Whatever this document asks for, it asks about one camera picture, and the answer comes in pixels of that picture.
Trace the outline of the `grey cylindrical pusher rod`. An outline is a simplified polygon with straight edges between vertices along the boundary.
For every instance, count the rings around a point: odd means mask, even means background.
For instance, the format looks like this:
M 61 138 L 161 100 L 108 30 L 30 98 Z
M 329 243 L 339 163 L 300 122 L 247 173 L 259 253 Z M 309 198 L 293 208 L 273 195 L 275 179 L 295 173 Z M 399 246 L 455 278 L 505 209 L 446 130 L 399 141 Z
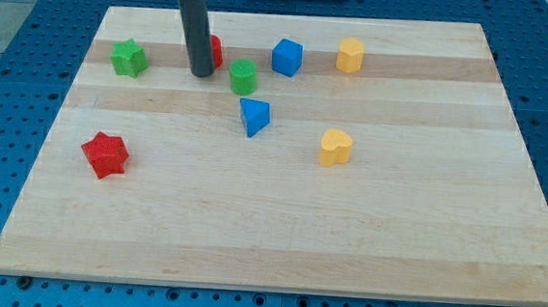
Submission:
M 196 77 L 215 71 L 206 0 L 178 0 L 189 67 Z

